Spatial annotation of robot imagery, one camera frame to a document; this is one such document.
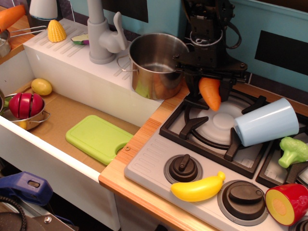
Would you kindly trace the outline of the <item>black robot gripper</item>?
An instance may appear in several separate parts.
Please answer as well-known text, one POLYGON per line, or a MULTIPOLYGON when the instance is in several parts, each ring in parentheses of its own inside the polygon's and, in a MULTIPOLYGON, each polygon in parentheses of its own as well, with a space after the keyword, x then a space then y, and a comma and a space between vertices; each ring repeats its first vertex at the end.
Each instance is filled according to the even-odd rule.
POLYGON ((176 70, 184 73, 190 94, 198 96, 202 77, 220 80, 219 95, 225 102, 237 81, 246 81, 247 64, 231 57, 224 44, 224 32, 214 36, 190 32, 187 46, 189 52, 173 56, 176 70))

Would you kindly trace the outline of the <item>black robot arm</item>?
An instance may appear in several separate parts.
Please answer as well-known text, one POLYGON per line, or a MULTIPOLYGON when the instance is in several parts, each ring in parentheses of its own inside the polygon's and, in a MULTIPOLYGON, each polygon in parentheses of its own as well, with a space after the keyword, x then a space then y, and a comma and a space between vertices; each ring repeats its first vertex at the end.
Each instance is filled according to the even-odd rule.
POLYGON ((228 0, 184 0, 182 5, 191 26, 190 42, 192 50, 174 55, 176 70, 184 73, 190 95, 200 94, 199 81, 203 77, 220 81, 218 92, 226 101, 237 81, 245 80, 247 64, 231 57, 228 49, 240 46, 242 38, 228 46, 226 30, 239 30, 231 23, 235 6, 228 0))

